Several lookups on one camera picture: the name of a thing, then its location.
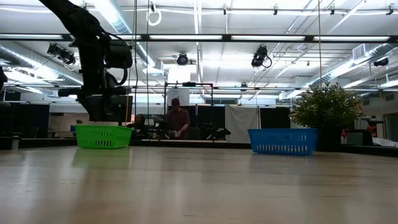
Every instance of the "white curtain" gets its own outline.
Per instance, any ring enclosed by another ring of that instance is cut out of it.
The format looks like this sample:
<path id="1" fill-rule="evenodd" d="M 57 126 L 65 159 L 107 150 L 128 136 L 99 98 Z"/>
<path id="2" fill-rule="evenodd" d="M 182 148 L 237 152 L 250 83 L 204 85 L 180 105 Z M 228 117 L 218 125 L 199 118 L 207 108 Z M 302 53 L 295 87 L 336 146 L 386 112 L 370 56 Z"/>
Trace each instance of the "white curtain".
<path id="1" fill-rule="evenodd" d="M 256 129 L 257 124 L 257 108 L 225 105 L 225 128 L 231 132 L 227 142 L 250 143 L 248 129 Z"/>

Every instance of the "stage light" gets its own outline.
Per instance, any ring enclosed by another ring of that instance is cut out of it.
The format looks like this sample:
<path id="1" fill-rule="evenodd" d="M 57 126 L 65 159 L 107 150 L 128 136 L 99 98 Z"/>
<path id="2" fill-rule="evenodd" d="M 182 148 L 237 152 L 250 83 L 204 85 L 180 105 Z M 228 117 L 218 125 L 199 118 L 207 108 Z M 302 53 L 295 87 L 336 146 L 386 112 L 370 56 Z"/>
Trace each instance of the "stage light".
<path id="1" fill-rule="evenodd" d="M 263 65 L 266 58 L 268 58 L 271 61 L 271 64 L 269 66 Z M 269 68 L 271 65 L 272 65 L 272 60 L 270 57 L 268 57 L 267 46 L 260 45 L 260 47 L 257 49 L 257 52 L 253 56 L 253 59 L 251 61 L 251 66 L 253 68 L 259 68 L 261 66 L 264 66 L 265 68 Z"/>
<path id="2" fill-rule="evenodd" d="M 378 66 L 386 66 L 386 65 L 388 65 L 388 63 L 389 63 L 388 58 L 384 58 L 384 59 L 379 60 L 377 62 L 373 62 L 373 65 L 376 66 L 376 67 L 378 67 Z"/>
<path id="3" fill-rule="evenodd" d="M 52 57 L 57 57 L 67 65 L 74 65 L 76 63 L 76 58 L 73 52 L 67 52 L 65 49 L 60 48 L 56 44 L 50 44 L 47 53 Z"/>
<path id="4" fill-rule="evenodd" d="M 189 59 L 187 57 L 187 53 L 180 53 L 180 56 L 178 56 L 177 59 L 177 64 L 178 65 L 186 65 L 188 63 Z"/>

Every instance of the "ventilation duct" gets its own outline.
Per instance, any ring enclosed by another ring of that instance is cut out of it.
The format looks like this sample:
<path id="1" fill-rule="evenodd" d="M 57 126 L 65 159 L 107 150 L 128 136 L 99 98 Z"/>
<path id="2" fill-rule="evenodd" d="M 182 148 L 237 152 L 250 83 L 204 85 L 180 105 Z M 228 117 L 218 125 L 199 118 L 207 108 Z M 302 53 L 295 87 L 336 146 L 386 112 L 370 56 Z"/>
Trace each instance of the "ventilation duct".
<path id="1" fill-rule="evenodd" d="M 81 75 L 40 56 L 11 41 L 0 41 L 0 66 L 19 67 L 27 72 L 37 72 L 46 79 L 62 79 L 62 85 L 82 85 Z"/>
<path id="2" fill-rule="evenodd" d="M 99 13 L 107 20 L 109 24 L 118 34 L 131 34 L 131 28 L 126 22 L 123 11 L 115 0 L 94 0 L 89 1 L 94 4 L 95 8 L 99 10 Z M 155 60 L 147 53 L 147 49 L 137 42 L 137 47 L 134 49 L 137 52 L 137 56 L 141 60 L 142 64 L 146 67 L 154 67 L 156 65 Z"/>
<path id="3" fill-rule="evenodd" d="M 308 88 L 312 84 L 319 84 L 321 81 L 328 82 L 340 75 L 344 75 L 349 71 L 358 68 L 360 65 L 364 63 L 369 63 L 372 61 L 378 61 L 380 59 L 386 58 L 386 54 L 389 53 L 391 50 L 394 50 L 398 47 L 398 44 L 382 44 L 382 45 L 374 45 L 374 44 L 363 44 L 360 46 L 363 52 L 361 55 L 358 55 L 358 50 L 355 50 L 353 53 L 355 55 L 356 60 L 353 56 L 346 57 L 345 59 L 341 60 L 340 62 L 335 63 L 334 65 L 330 66 L 326 73 L 322 74 L 322 79 L 320 79 L 320 74 L 314 75 L 308 81 L 308 83 L 302 88 Z M 279 95 L 279 100 L 285 100 L 292 97 L 297 96 L 298 94 L 304 92 L 303 90 L 294 90 L 288 91 L 285 93 L 281 93 Z"/>

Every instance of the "man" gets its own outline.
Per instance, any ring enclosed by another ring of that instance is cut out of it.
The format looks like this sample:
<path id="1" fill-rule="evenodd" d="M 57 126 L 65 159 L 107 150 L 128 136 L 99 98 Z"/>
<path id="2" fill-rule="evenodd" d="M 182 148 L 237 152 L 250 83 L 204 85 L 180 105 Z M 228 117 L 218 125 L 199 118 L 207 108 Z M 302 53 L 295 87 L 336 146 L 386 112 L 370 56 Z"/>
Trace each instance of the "man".
<path id="1" fill-rule="evenodd" d="M 187 110 L 180 108 L 180 100 L 172 100 L 172 109 L 166 115 L 167 127 L 171 132 L 171 138 L 187 139 L 187 129 L 190 125 L 190 118 Z"/>
<path id="2" fill-rule="evenodd" d="M 143 140 L 148 138 L 148 130 L 145 125 L 145 117 L 141 114 L 134 118 L 134 124 L 128 124 L 127 128 L 132 128 L 131 139 Z"/>

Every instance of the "hanging cable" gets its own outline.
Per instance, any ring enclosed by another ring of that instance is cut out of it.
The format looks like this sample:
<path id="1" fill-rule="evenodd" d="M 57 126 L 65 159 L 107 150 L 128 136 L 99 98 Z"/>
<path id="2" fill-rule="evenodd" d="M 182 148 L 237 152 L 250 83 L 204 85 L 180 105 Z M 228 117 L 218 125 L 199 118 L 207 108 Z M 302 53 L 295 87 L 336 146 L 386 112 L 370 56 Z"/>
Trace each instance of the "hanging cable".
<path id="1" fill-rule="evenodd" d="M 138 86 L 138 69 L 137 69 L 137 0 L 134 0 L 134 23 L 133 35 L 134 39 L 134 67 L 136 69 L 136 88 L 134 89 L 134 117 L 137 116 L 137 86 Z"/>
<path id="2" fill-rule="evenodd" d="M 150 11 L 150 6 L 149 6 L 149 0 L 148 0 L 148 13 Z M 149 35 L 149 20 L 147 22 L 147 35 Z M 148 54 L 146 54 L 146 62 L 147 62 L 147 66 L 148 66 Z M 148 120 L 148 124 L 149 124 L 149 77 L 148 77 L 148 68 L 147 68 L 147 120 Z"/>
<path id="3" fill-rule="evenodd" d="M 151 14 L 155 14 L 155 13 L 157 13 L 157 15 L 158 15 L 157 21 L 151 22 L 149 16 Z M 159 25 L 161 21 L 162 21 L 162 13 L 156 9 L 154 2 L 150 2 L 150 10 L 147 11 L 147 23 L 150 26 L 156 26 L 156 25 Z"/>
<path id="4" fill-rule="evenodd" d="M 321 0 L 318 0 L 318 31 L 319 31 L 319 85 L 322 87 L 322 50 L 321 50 Z"/>

